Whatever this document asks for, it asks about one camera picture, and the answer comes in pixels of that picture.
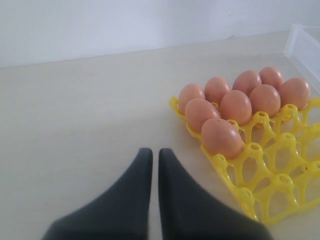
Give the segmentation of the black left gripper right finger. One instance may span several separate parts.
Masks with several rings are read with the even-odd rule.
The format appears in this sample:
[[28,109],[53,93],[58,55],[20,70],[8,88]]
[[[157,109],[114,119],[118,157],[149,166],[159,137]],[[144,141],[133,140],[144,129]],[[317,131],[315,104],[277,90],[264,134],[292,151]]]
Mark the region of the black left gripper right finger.
[[158,200],[164,240],[271,240],[267,228],[223,204],[184,169],[173,150],[158,157]]

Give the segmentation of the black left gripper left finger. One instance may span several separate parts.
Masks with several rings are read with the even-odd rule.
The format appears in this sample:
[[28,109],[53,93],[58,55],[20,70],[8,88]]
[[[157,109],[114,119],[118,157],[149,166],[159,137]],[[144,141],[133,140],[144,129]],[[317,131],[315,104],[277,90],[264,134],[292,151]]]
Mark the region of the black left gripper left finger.
[[153,152],[140,148],[123,175],[89,204],[52,223],[44,240],[146,240]]

